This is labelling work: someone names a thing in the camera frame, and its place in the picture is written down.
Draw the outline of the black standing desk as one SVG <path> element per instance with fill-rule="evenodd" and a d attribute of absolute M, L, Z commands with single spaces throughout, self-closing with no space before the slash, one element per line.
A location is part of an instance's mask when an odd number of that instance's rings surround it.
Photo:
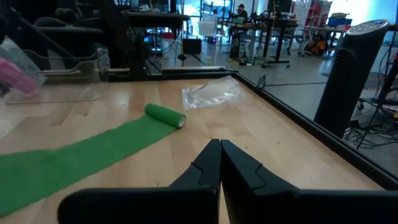
<path fill-rule="evenodd" d="M 255 17 L 254 22 L 256 24 L 256 28 L 261 32 L 265 32 L 266 36 L 264 38 L 264 50 L 261 57 L 254 57 L 255 60 L 259 60 L 262 62 L 261 67 L 267 68 L 273 64 L 286 64 L 286 67 L 290 67 L 289 60 L 281 60 L 280 55 L 282 51 L 282 42 L 284 39 L 284 35 L 288 30 L 295 29 L 297 25 L 297 21 L 294 19 L 277 19 L 277 18 L 265 18 L 265 17 Z M 271 42 L 272 33 L 278 30 L 279 35 L 277 36 L 277 51 L 274 56 L 268 54 L 269 44 Z"/>

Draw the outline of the clear plastic bin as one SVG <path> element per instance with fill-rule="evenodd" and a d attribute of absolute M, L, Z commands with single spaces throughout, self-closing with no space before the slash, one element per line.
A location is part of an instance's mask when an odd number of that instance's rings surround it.
<path fill-rule="evenodd" d="M 3 100 L 6 104 L 61 103 L 93 101 L 102 96 L 102 79 L 109 70 L 109 56 L 106 49 L 98 49 L 81 62 L 53 55 L 43 57 L 31 50 L 24 53 L 47 77 L 36 93 L 26 95 L 12 90 Z"/>

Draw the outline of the black desk monitor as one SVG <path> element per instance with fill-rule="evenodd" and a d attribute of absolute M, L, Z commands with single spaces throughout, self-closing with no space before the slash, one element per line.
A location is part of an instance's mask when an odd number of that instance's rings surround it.
<path fill-rule="evenodd" d="M 292 0 L 268 0 L 269 12 L 290 12 Z"/>

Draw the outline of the translucent white box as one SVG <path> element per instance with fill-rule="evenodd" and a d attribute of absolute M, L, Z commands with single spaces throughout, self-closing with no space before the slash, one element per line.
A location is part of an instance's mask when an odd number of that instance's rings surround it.
<path fill-rule="evenodd" d="M 218 16 L 205 14 L 198 22 L 199 34 L 205 37 L 215 37 L 218 25 Z"/>

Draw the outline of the black box on floor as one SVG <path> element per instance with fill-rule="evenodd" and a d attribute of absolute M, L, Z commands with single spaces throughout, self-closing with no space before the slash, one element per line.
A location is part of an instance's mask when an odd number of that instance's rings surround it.
<path fill-rule="evenodd" d="M 184 54 L 200 54 L 201 53 L 201 39 L 183 39 L 182 48 Z"/>

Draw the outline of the green elastic bandage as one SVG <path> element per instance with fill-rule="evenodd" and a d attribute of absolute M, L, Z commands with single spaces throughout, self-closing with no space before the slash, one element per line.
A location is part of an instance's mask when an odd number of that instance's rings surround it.
<path fill-rule="evenodd" d="M 148 103 L 144 114 L 58 149 L 0 155 L 0 216 L 42 200 L 150 146 L 185 124 L 184 114 Z"/>

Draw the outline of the black workbench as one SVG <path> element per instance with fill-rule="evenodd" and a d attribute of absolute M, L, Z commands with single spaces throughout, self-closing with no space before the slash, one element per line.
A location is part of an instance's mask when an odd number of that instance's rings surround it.
<path fill-rule="evenodd" d="M 123 13 L 128 23 L 132 27 L 168 27 L 179 29 L 184 21 L 189 21 L 190 17 L 183 14 L 168 12 L 141 12 L 128 11 Z"/>

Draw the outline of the person at wooden desk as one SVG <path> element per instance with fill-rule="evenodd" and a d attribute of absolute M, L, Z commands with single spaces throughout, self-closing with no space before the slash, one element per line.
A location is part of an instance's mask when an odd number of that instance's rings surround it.
<path fill-rule="evenodd" d="M 245 23 L 245 22 L 248 21 L 248 13 L 247 13 L 247 11 L 245 10 L 244 4 L 240 4 L 240 5 L 238 6 L 237 13 L 236 13 L 236 14 L 233 14 L 233 15 L 231 16 L 231 19 L 239 19 L 239 18 L 241 18 L 241 19 L 243 20 L 243 23 Z M 236 33 L 243 33 L 243 34 L 245 34 L 247 31 L 248 31 L 248 29 L 245 29 L 245 28 L 230 27 L 230 28 L 229 28 L 229 33 L 228 33 L 228 35 L 229 35 L 228 42 L 231 41 L 231 38 L 232 38 L 233 35 L 235 35 Z"/>

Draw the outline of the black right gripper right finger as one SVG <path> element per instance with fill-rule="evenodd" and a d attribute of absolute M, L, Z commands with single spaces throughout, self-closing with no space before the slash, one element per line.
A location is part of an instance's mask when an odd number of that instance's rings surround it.
<path fill-rule="evenodd" d="M 398 191 L 300 189 L 222 140 L 230 224 L 398 224 Z"/>

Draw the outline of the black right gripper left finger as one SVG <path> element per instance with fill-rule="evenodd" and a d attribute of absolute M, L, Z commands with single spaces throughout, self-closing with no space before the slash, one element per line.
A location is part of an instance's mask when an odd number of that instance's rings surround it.
<path fill-rule="evenodd" d="M 65 197 L 59 224 L 218 224 L 221 142 L 212 139 L 168 187 L 83 189 Z"/>

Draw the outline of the pink bandage roll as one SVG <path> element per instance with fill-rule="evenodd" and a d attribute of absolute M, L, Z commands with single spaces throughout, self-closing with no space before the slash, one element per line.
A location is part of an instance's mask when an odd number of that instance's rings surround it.
<path fill-rule="evenodd" d="M 31 94 L 39 88 L 39 83 L 6 58 L 0 58 L 0 84 Z"/>

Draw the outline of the blue storage box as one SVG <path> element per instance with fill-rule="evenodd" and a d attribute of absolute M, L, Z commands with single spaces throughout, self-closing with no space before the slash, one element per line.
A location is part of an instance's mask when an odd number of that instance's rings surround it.
<path fill-rule="evenodd" d="M 345 17 L 329 17 L 327 26 L 338 27 L 338 26 L 350 26 L 352 19 L 347 19 Z"/>

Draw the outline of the black tower fan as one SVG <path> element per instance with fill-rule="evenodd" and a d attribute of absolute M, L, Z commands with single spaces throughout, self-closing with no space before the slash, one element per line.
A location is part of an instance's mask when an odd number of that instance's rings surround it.
<path fill-rule="evenodd" d="M 314 122 L 342 138 L 377 57 L 389 21 L 376 19 L 351 27 L 335 52 Z"/>

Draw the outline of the grey table clamp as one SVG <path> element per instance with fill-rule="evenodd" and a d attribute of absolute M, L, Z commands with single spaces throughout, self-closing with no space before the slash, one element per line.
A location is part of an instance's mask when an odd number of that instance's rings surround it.
<path fill-rule="evenodd" d="M 267 76 L 266 76 L 265 73 L 263 73 L 263 74 L 259 77 L 257 83 L 255 84 L 255 87 L 256 87 L 257 89 L 264 89 L 264 87 L 266 86 L 266 80 L 267 80 Z"/>

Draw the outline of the clear zip bag with label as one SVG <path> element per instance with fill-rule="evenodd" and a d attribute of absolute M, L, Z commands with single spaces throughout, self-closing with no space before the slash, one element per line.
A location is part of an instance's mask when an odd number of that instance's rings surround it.
<path fill-rule="evenodd" d="M 24 53 L 24 51 L 8 36 L 5 36 L 3 42 L 0 44 L 0 58 L 2 57 L 14 63 L 19 69 L 35 78 L 39 83 L 39 88 L 46 81 L 47 77 L 41 72 L 40 68 L 36 66 L 36 64 Z M 4 98 L 12 90 L 17 89 L 8 88 L 5 86 L 5 84 L 0 84 L 0 99 Z"/>

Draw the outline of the clear plastic bag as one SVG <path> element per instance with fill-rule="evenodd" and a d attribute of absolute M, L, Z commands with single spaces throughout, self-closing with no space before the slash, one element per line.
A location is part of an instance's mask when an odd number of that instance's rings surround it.
<path fill-rule="evenodd" d="M 182 98 L 184 108 L 188 110 L 237 103 L 244 98 L 244 93 L 241 85 L 229 75 L 202 86 L 185 88 Z"/>

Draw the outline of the wooden office desk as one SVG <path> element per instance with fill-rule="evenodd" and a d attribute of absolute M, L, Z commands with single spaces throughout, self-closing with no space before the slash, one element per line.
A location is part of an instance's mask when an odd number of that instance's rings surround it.
<path fill-rule="evenodd" d="M 244 35 L 247 39 L 250 40 L 249 53 L 247 54 L 247 56 L 248 56 L 249 60 L 254 59 L 254 49 L 256 46 L 257 32 L 259 30 L 261 30 L 260 25 L 253 24 L 253 23 L 238 24 L 238 23 L 226 22 L 226 21 L 218 21 L 217 24 L 221 25 L 221 26 L 228 26 L 231 28 L 247 29 L 248 34 Z"/>

